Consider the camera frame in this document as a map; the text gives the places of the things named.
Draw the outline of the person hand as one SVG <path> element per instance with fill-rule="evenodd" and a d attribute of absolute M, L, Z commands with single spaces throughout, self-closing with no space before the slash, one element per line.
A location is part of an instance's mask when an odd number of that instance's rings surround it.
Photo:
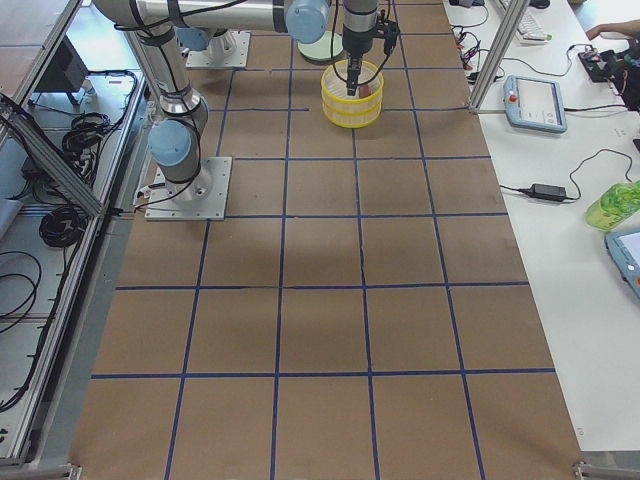
<path fill-rule="evenodd" d="M 586 31 L 589 40 L 602 36 L 606 38 L 639 38 L 639 21 L 632 20 L 626 22 L 602 23 Z"/>

